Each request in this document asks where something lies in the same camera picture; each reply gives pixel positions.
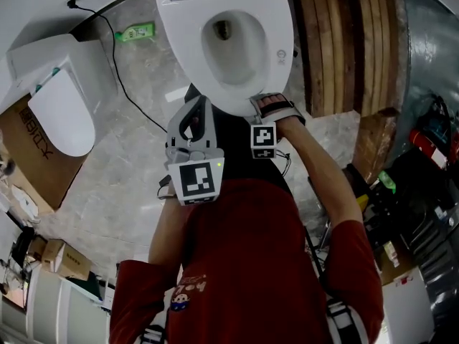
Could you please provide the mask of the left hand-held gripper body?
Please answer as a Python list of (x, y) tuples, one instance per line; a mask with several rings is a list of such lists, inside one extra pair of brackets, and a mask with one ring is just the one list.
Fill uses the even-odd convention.
[(224, 151), (170, 147), (166, 149), (166, 169), (182, 206), (212, 202), (220, 194)]

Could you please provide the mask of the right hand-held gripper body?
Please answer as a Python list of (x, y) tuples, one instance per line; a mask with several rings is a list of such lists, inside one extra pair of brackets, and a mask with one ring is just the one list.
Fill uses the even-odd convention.
[(254, 159), (273, 159), (277, 154), (279, 120), (297, 117), (305, 125), (306, 119), (295, 107), (257, 107), (257, 115), (249, 120), (250, 149)]

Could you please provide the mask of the person's right hand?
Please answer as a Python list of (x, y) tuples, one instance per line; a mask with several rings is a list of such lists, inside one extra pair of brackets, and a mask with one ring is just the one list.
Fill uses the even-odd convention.
[(262, 118), (274, 115), (282, 110), (292, 110), (295, 108), (295, 105), (280, 93), (265, 95), (257, 99), (255, 103), (260, 110)]

